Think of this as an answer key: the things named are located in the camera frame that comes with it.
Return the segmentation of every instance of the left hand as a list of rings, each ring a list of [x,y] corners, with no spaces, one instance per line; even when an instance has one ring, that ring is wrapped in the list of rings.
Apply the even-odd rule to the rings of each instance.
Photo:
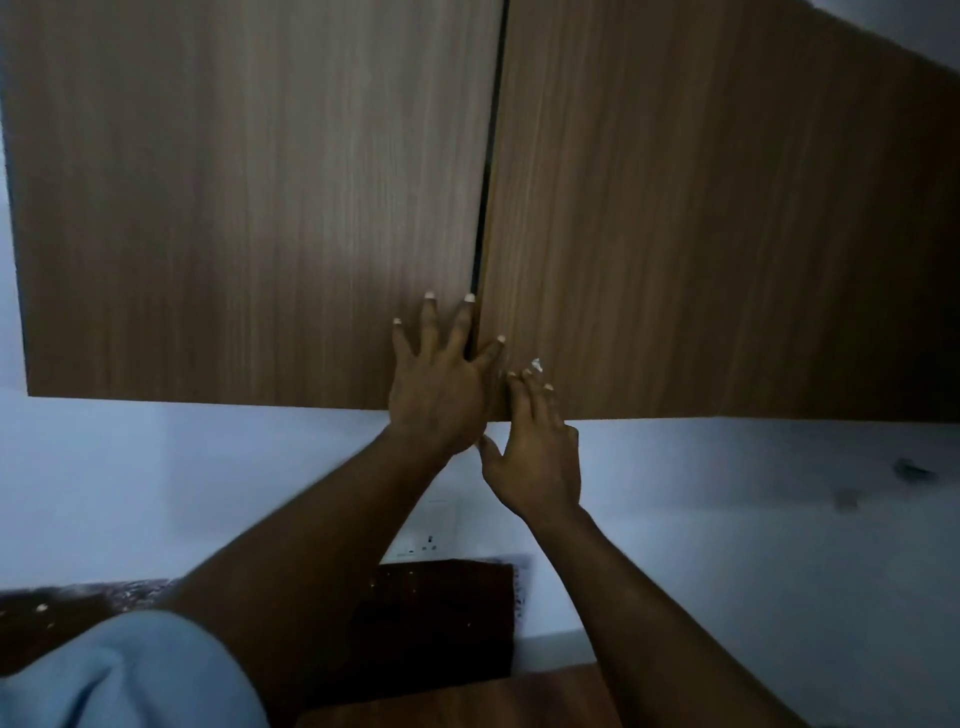
[[[453,328],[441,347],[437,302],[432,294],[420,313],[420,352],[413,353],[394,319],[396,373],[390,390],[390,427],[396,434],[422,443],[431,452],[451,457],[476,443],[487,427],[492,367],[504,337],[490,342],[473,361],[464,347],[473,322],[473,296],[464,298]]]

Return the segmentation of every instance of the hand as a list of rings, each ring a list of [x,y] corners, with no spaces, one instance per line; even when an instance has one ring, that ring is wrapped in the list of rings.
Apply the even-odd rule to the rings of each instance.
[[[486,435],[477,444],[484,480],[531,528],[565,518],[580,502],[579,433],[564,424],[553,387],[540,375],[510,372],[513,419],[507,449],[500,454]]]
[[[473,320],[472,294],[464,298],[441,348],[437,302],[432,293],[420,312],[420,352],[414,354],[394,319],[396,373],[390,390],[390,427],[394,433],[449,458],[473,445],[487,426],[490,374],[504,337],[490,342],[473,361],[464,347]]]

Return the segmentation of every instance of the cabinet door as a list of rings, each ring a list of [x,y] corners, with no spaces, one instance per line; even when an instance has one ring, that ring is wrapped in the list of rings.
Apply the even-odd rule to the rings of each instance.
[[[481,339],[570,418],[960,415],[960,83],[799,0],[514,0]]]
[[[29,390],[385,407],[469,291],[498,0],[8,3]]]

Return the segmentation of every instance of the right hand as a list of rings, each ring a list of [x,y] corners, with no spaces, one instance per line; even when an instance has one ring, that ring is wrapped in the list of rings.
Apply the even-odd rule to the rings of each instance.
[[[507,375],[513,412],[501,455],[484,435],[477,447],[484,480],[505,506],[539,527],[577,511],[580,502],[579,433],[564,423],[553,387],[524,370]]]

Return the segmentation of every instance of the forearm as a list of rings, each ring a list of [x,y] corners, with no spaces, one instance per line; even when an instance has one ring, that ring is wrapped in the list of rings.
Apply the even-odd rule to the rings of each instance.
[[[220,639],[268,712],[295,711],[445,458],[389,428],[186,576],[161,607]]]
[[[625,726],[802,726],[580,508],[534,534],[587,629]]]

